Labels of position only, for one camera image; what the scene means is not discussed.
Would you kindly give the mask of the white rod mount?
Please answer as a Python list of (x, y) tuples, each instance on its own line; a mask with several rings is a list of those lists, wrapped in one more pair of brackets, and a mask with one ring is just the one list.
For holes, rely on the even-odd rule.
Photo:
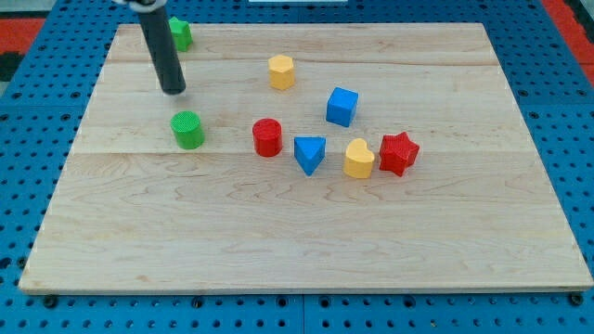
[(165, 0), (112, 0), (112, 2), (128, 6), (133, 11), (154, 11), (165, 6)]

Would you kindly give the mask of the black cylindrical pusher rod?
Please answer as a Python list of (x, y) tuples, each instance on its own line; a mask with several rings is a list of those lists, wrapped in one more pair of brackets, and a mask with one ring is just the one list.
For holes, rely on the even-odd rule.
[(170, 96), (183, 93), (186, 81), (165, 6), (146, 6), (137, 15), (161, 90)]

